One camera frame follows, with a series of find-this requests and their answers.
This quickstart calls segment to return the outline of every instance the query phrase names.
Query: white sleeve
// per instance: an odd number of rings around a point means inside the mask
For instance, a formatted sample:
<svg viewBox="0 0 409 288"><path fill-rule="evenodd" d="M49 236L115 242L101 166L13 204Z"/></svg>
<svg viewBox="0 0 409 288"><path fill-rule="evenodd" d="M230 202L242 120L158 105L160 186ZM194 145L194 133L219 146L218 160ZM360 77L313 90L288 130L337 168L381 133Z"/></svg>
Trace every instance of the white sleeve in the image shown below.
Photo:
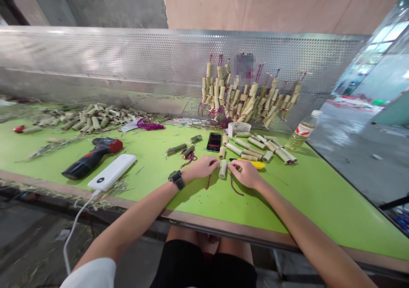
<svg viewBox="0 0 409 288"><path fill-rule="evenodd" d="M98 258L72 272L60 288L113 288L115 271L111 258Z"/></svg>

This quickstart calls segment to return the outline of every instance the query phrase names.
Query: bottle cap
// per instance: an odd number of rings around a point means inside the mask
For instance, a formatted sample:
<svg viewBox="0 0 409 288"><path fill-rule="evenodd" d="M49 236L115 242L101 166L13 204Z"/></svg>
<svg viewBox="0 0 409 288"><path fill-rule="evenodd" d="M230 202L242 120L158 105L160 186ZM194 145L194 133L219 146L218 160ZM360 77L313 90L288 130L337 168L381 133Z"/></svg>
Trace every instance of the bottle cap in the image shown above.
<svg viewBox="0 0 409 288"><path fill-rule="evenodd" d="M313 116L313 117L316 117L316 118L318 118L320 115L322 115L322 111L319 111L319 110L313 110L312 112L311 112L311 115Z"/></svg>

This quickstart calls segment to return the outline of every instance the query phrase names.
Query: smartphone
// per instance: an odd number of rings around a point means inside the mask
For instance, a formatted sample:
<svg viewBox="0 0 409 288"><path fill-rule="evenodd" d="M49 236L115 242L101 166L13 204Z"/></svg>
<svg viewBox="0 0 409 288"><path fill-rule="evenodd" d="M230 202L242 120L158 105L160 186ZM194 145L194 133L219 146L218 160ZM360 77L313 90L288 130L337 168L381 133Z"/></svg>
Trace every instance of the smartphone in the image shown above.
<svg viewBox="0 0 409 288"><path fill-rule="evenodd" d="M207 142L206 150L209 152L220 152L222 146L222 135L218 132L211 132L209 141Z"/></svg>

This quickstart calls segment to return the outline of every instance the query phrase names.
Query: black shorts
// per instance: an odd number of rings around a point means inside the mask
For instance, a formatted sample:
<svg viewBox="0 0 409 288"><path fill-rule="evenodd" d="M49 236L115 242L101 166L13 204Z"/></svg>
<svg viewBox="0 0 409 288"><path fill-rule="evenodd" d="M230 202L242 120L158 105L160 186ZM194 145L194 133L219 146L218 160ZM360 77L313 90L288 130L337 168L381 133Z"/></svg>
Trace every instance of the black shorts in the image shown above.
<svg viewBox="0 0 409 288"><path fill-rule="evenodd" d="M216 253L205 263L197 245L184 240L165 243L151 288L256 287L253 265L230 254Z"/></svg>

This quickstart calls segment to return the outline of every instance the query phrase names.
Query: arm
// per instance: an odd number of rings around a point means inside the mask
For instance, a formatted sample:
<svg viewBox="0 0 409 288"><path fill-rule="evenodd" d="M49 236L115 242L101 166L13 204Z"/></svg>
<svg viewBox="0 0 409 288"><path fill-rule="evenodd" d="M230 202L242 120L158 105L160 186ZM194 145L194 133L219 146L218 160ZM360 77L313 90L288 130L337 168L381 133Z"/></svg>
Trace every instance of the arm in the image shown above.
<svg viewBox="0 0 409 288"><path fill-rule="evenodd" d="M188 187L192 179L204 178L218 166L216 157L203 156L182 171L182 180ZM117 263L126 249L151 226L178 192L177 186L168 181L135 203L94 240L73 271L102 257L112 258Z"/></svg>
<svg viewBox="0 0 409 288"><path fill-rule="evenodd" d="M331 287L376 287L364 271L308 217L269 185L249 161L234 160L229 170L272 206L304 255Z"/></svg>

